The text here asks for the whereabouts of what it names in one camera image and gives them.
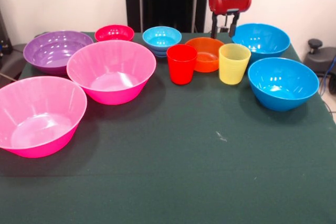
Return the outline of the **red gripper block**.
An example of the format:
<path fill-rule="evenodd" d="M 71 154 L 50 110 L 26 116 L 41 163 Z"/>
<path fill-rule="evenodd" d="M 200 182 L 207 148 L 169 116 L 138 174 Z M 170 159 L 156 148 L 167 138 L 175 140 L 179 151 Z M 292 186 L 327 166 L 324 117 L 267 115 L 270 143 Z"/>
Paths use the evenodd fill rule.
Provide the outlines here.
<path fill-rule="evenodd" d="M 229 37 L 234 37 L 240 13 L 250 8 L 252 0 L 208 0 L 208 2 L 210 10 L 213 12 L 211 38 L 216 39 L 218 31 L 217 15 L 235 13 L 229 30 Z"/>

